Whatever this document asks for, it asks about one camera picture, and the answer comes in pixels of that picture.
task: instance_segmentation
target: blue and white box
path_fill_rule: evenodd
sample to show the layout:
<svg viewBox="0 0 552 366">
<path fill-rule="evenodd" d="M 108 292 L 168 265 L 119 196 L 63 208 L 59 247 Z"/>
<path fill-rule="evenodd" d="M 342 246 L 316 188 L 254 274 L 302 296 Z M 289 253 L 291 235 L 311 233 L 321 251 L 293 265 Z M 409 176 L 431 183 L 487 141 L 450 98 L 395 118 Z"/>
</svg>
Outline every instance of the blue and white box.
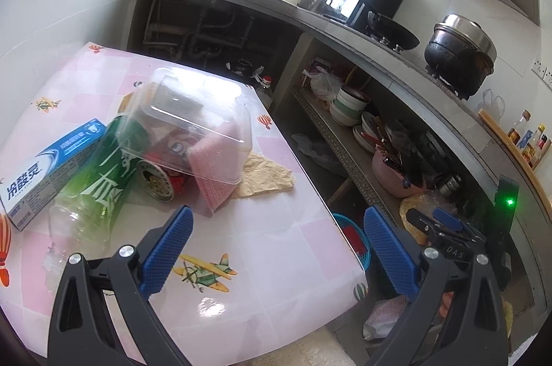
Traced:
<svg viewBox="0 0 552 366">
<path fill-rule="evenodd" d="M 2 206 L 18 230 L 23 230 L 86 163 L 105 132 L 99 120 L 90 120 L 52 143 L 0 185 Z"/>
</svg>

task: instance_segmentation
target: brown cloth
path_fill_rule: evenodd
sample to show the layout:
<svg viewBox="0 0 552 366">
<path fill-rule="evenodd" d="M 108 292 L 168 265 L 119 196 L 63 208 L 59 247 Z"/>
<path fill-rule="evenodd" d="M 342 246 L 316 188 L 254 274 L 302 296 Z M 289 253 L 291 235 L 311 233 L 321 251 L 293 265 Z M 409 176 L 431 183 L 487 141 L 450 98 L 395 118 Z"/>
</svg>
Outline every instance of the brown cloth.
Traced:
<svg viewBox="0 0 552 366">
<path fill-rule="evenodd" d="M 294 185 L 295 178 L 290 170 L 252 151 L 245 161 L 242 180 L 230 195 L 230 199 L 288 191 Z"/>
</svg>

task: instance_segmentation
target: metal screw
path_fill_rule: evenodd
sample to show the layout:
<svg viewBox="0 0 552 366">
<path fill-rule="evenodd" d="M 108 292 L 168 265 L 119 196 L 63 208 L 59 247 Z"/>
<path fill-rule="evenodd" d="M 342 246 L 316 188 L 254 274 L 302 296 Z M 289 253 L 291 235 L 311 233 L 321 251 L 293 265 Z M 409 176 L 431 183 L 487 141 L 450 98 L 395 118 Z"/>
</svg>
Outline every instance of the metal screw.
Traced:
<svg viewBox="0 0 552 366">
<path fill-rule="evenodd" d="M 477 254 L 475 259 L 480 265 L 486 265 L 489 262 L 489 258 L 485 254 Z"/>
<path fill-rule="evenodd" d="M 435 259 L 439 257 L 439 251 L 435 248 L 426 248 L 423 251 L 423 255 L 426 256 L 427 258 Z"/>
<path fill-rule="evenodd" d="M 130 257 L 134 253 L 134 248 L 127 244 L 119 249 L 119 255 L 121 257 Z"/>
<path fill-rule="evenodd" d="M 76 265 L 79 261 L 81 261 L 82 257 L 80 254 L 73 254 L 69 257 L 69 263 L 72 265 Z"/>
</svg>

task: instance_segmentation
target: blue plastic basket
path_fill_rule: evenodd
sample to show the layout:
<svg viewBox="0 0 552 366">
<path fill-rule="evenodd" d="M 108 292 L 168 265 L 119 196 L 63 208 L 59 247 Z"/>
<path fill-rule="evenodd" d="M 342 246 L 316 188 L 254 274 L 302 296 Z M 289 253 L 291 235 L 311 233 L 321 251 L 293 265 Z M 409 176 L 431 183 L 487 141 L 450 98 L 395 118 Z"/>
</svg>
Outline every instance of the blue plastic basket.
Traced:
<svg viewBox="0 0 552 366">
<path fill-rule="evenodd" d="M 340 228 L 344 229 L 348 225 L 352 225 L 354 227 L 354 230 L 358 233 L 358 236 L 361 238 L 362 243 L 366 247 L 366 252 L 361 256 L 359 256 L 358 259 L 361 261 L 362 267 L 366 271 L 370 266 L 370 260 L 371 260 L 370 243 L 368 242 L 368 237 L 362 231 L 362 229 L 355 224 L 354 221 L 351 221 L 349 218 L 347 218 L 346 216 L 343 216 L 342 214 L 338 214 L 338 213 L 332 213 L 332 214 Z"/>
</svg>

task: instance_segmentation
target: pink cloth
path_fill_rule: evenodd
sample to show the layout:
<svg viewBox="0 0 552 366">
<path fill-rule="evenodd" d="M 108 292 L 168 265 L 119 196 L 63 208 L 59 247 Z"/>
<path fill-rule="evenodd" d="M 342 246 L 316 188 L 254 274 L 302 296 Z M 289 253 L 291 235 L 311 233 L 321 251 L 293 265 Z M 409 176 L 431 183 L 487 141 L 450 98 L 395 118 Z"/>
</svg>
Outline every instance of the pink cloth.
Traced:
<svg viewBox="0 0 552 366">
<path fill-rule="evenodd" d="M 236 122 L 225 122 L 217 132 L 210 132 L 188 149 L 191 171 L 212 212 L 228 199 L 241 179 L 243 163 L 248 153 L 244 157 L 243 153 L 236 152 L 233 139 L 237 138 Z M 232 178 L 237 183 L 228 184 L 213 180 L 213 177 L 223 180 Z"/>
</svg>

